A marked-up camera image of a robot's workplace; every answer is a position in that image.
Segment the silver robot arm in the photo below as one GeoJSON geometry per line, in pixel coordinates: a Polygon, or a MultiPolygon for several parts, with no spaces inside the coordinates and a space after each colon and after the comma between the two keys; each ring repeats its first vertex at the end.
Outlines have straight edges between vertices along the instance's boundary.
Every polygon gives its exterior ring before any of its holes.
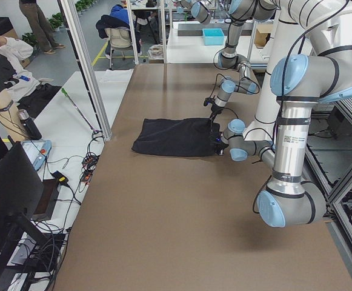
{"type": "Polygon", "coordinates": [[[260,94],[257,112],[252,125],[274,124],[277,116],[278,105],[274,100],[274,95],[269,88],[269,74],[265,75],[264,83],[259,86],[250,77],[251,65],[248,59],[236,53],[236,48],[241,36],[243,25],[246,20],[253,18],[264,22],[274,16],[277,7],[269,1],[232,1],[228,11],[230,24],[225,46],[218,52],[219,70],[236,70],[239,72],[239,81],[234,82],[229,77],[225,77],[221,82],[217,96],[208,97],[204,101],[204,106],[211,104],[211,115],[209,123],[214,123],[217,115],[221,114],[233,92],[249,95],[260,94]]]}
{"type": "Polygon", "coordinates": [[[326,211],[323,194],[303,179],[302,168],[313,107],[352,98],[352,1],[233,1],[217,68],[246,76],[247,59],[236,53],[242,26],[249,18],[266,21],[276,10],[303,28],[314,53],[288,51],[267,75],[277,102],[274,121],[267,121],[272,103],[260,101],[257,127],[234,119],[211,137],[211,143],[218,154],[228,149],[234,161],[257,155],[271,167],[256,207],[269,226],[287,227],[315,222],[326,211]]]}

